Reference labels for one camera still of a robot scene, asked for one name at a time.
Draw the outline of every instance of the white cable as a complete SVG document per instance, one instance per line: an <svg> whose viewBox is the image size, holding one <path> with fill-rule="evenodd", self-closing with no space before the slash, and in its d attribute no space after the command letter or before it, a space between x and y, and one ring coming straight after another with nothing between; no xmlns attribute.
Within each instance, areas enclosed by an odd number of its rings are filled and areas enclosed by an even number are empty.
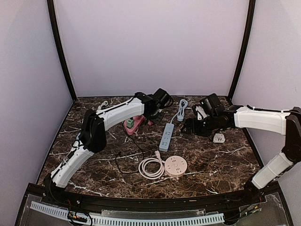
<svg viewBox="0 0 301 226"><path fill-rule="evenodd" d="M155 154L157 157L156 159L155 158L143 159L138 166L138 170L141 176L149 180L156 180L164 174L164 165L163 165L164 161L161 159L160 152L155 151ZM150 162L158 162L160 164L160 169L158 169L158 171L155 173L148 173L145 167Z"/></svg>
<svg viewBox="0 0 301 226"><path fill-rule="evenodd" d="M174 115L174 117L171 119L170 123L173 124L174 118L177 116L178 121L183 121L184 115L185 115L185 108L188 106L188 101L185 99L180 100L179 103L179 110L177 114Z"/></svg>

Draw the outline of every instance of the vertical black bar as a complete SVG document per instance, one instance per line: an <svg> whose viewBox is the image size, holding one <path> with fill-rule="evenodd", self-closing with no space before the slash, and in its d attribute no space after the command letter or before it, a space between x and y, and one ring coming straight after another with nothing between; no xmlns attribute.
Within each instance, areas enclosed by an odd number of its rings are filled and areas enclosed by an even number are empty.
<svg viewBox="0 0 301 226"><path fill-rule="evenodd" d="M51 22L51 27L52 27L52 33L53 33L53 37L55 39L55 45L56 45L58 57L60 58L61 67L62 67L62 70L64 73L64 77L65 77L70 95L72 97L72 100L75 101L77 99L77 97L75 94L75 90L74 90L74 87L73 87L73 84L71 81L71 77L70 77L70 74L68 71L65 55L63 52L63 46L61 43L60 33L58 31L57 21L56 21L56 16L55 16L54 2L53 2L53 0L47 0L47 4L48 4L49 17L50 17L50 22Z"/></svg>
<svg viewBox="0 0 301 226"><path fill-rule="evenodd" d="M241 69L242 69L243 64L244 64L244 59L245 59L245 56L246 56L246 49L248 47L248 42L249 42L250 33L251 33L252 21L253 21L254 10L255 10L255 2L256 2L256 0L250 0L249 1L249 9L248 9L248 15L247 15L247 18L246 18L246 27L245 27L243 42L241 44L241 49L240 49L240 53L239 53L239 57L238 57L237 66L236 66L236 69L235 69L232 84L231 84L230 91L229 91L229 94L228 94L229 100L232 100L232 98L234 96L234 92L235 92L235 89L236 89L236 86L237 86L237 83L238 83L238 79L239 79L239 76L240 76L240 73L241 73Z"/></svg>

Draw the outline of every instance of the power socket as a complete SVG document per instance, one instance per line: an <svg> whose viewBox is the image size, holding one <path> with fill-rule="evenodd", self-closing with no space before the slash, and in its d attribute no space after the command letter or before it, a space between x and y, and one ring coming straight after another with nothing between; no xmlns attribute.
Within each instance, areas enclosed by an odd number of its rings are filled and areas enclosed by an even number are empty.
<svg viewBox="0 0 301 226"><path fill-rule="evenodd" d="M159 145L159 150L163 152L168 151L168 147L170 144L171 136L173 135L174 124L167 123L163 132L163 136L161 138L161 142Z"/></svg>
<svg viewBox="0 0 301 226"><path fill-rule="evenodd" d="M221 133L216 133L214 138L213 138L213 143L219 143L219 144L223 144L225 143L225 136Z"/></svg>

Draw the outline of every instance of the rectangular power strip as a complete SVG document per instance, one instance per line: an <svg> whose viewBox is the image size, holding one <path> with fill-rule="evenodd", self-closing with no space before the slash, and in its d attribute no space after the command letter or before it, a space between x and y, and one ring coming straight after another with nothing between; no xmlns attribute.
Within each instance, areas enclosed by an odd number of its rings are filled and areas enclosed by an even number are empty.
<svg viewBox="0 0 301 226"><path fill-rule="evenodd" d="M159 145L159 150L163 152L168 151L171 136L173 135L174 124L167 123L163 132L163 136Z"/></svg>

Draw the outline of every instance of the circular extension socket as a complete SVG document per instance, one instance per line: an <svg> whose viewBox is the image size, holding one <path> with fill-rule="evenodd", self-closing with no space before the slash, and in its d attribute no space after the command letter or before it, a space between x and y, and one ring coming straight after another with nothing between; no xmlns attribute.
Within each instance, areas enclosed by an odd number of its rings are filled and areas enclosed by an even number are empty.
<svg viewBox="0 0 301 226"><path fill-rule="evenodd" d="M173 178L179 178L187 170L187 162L180 156L174 155L165 161L165 173Z"/></svg>

